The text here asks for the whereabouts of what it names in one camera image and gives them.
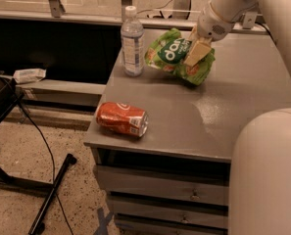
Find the water bottle cap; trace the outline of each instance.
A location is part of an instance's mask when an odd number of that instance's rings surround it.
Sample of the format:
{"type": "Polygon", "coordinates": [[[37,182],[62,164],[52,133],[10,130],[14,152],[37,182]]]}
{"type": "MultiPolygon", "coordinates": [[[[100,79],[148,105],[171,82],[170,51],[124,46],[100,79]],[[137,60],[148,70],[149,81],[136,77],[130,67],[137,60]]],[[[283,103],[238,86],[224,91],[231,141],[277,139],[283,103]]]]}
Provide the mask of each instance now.
{"type": "Polygon", "coordinates": [[[136,15],[136,7],[135,6],[126,6],[125,7],[125,15],[127,17],[134,17],[136,15]]]}

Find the chip bag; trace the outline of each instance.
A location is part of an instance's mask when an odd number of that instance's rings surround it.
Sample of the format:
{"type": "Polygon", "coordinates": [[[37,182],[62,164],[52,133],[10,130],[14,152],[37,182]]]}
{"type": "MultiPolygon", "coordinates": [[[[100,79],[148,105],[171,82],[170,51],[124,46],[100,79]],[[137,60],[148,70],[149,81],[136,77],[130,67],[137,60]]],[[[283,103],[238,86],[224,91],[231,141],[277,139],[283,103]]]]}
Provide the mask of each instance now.
{"type": "Polygon", "coordinates": [[[151,43],[145,54],[145,62],[152,68],[169,72],[192,84],[200,85],[211,71],[215,60],[215,50],[212,49],[195,66],[189,67],[183,64],[183,61],[191,44],[192,41],[181,37],[178,29],[172,28],[151,43]]]}

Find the terrazzo floor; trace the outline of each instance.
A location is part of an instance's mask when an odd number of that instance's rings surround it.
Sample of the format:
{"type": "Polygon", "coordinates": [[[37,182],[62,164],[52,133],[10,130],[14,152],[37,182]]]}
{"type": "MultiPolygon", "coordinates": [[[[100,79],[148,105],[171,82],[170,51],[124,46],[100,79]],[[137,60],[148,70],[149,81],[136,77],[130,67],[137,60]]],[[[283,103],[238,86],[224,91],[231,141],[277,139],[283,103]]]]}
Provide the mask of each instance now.
{"type": "MultiPolygon", "coordinates": [[[[45,219],[43,235],[143,235],[119,231],[105,203],[105,193],[94,178],[94,160],[83,137],[93,113],[29,108],[30,116],[46,138],[56,174],[67,153],[77,163],[67,171],[58,190],[68,225],[55,198],[45,219]]],[[[0,166],[16,177],[52,182],[50,154],[38,130],[15,108],[0,124],[0,166]]],[[[28,234],[43,198],[0,189],[0,235],[28,234]]]]}

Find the cabinet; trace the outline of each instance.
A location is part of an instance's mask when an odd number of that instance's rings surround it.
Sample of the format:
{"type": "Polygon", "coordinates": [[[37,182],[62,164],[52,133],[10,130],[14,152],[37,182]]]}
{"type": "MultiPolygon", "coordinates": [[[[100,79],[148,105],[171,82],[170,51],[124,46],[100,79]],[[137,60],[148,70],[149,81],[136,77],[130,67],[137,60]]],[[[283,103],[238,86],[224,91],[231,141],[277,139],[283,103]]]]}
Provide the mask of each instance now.
{"type": "MultiPolygon", "coordinates": [[[[159,221],[173,224],[169,234],[186,234],[181,226],[186,232],[199,231],[196,234],[225,234],[229,164],[105,149],[92,152],[96,179],[108,193],[118,227],[142,230],[159,221]],[[136,217],[143,220],[131,223],[136,217]]],[[[159,234],[167,231],[159,229],[159,234]]]]}
{"type": "MultiPolygon", "coordinates": [[[[147,29],[145,44],[163,32],[147,29]]],[[[229,34],[213,44],[212,71],[193,88],[148,67],[139,77],[127,77],[118,56],[101,103],[146,110],[147,132],[135,139],[93,119],[84,140],[117,227],[162,235],[227,234],[234,142],[251,119],[291,108],[287,69],[270,46],[266,35],[229,34]]]]}

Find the table drawer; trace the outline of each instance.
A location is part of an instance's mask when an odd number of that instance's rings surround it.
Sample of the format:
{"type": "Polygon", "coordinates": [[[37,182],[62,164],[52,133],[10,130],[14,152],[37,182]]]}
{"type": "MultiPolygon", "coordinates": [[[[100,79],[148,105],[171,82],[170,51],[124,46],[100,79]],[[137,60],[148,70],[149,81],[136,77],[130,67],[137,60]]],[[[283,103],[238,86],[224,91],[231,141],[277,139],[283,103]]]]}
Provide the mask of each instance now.
{"type": "Polygon", "coordinates": [[[184,206],[128,196],[107,196],[109,209],[114,213],[141,216],[178,224],[203,225],[227,229],[227,211],[206,207],[184,206]]]}
{"type": "Polygon", "coordinates": [[[101,189],[144,196],[228,206],[222,180],[96,165],[101,189]]]}
{"type": "Polygon", "coordinates": [[[116,215],[115,224],[123,230],[143,231],[158,235],[227,235],[227,230],[174,224],[126,215],[116,215]]]}

